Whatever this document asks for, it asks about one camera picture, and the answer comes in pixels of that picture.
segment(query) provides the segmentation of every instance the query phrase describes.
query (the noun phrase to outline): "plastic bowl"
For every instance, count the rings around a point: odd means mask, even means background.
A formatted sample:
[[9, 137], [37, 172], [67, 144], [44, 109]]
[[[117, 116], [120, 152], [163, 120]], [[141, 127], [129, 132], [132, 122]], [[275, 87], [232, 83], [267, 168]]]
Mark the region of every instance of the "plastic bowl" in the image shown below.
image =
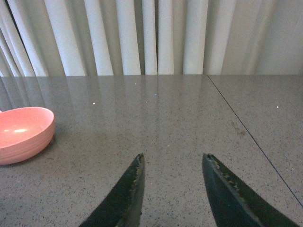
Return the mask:
[[55, 129], [54, 114], [42, 107], [0, 113], [0, 165], [24, 161], [43, 150]]

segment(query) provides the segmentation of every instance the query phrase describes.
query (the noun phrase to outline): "bowl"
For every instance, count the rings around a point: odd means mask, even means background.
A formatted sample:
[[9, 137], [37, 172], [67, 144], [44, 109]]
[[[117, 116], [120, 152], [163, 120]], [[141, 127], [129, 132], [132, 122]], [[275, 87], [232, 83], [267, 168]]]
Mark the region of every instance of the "bowl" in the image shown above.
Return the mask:
[[54, 114], [43, 107], [23, 107], [0, 113], [0, 165], [36, 155], [49, 144], [54, 129]]

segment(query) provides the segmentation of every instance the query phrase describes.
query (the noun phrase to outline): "white curtain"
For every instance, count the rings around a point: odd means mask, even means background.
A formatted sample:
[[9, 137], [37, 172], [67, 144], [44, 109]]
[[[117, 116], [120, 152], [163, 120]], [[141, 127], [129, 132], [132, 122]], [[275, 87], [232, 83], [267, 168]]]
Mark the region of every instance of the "white curtain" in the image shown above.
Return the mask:
[[302, 0], [0, 0], [0, 76], [303, 74]]

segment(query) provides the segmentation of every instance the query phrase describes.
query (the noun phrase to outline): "gray countertop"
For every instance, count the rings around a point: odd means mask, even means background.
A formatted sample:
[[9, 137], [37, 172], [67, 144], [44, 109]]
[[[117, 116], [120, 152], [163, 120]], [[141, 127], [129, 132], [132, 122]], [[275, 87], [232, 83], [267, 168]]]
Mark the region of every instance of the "gray countertop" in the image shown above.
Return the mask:
[[78, 226], [138, 153], [142, 227], [215, 226], [203, 153], [303, 226], [302, 85], [296, 76], [1, 78], [1, 110], [45, 106], [56, 128], [38, 155], [0, 166], [0, 226]]

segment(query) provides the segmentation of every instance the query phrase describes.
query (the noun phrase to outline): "countertop surface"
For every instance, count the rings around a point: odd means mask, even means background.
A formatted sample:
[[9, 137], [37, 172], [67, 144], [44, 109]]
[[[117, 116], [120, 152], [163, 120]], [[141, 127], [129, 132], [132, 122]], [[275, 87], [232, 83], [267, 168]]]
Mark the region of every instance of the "countertop surface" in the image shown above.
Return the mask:
[[214, 227], [202, 175], [213, 153], [303, 226], [302, 76], [1, 78], [0, 109], [43, 106], [55, 134], [0, 166], [0, 226], [77, 227], [145, 156], [142, 227]]

